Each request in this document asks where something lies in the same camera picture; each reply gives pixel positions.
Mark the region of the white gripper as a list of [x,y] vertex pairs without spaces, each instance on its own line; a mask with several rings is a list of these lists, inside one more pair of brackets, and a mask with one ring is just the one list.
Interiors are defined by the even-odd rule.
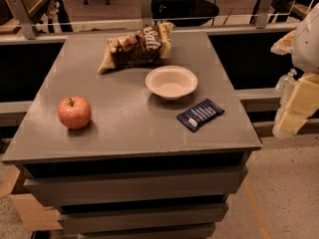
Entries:
[[313,74],[319,73],[319,3],[296,31],[290,31],[275,42],[270,52],[281,56],[292,52],[292,64],[306,72],[295,83],[278,126],[285,133],[296,134],[319,110],[319,74]]

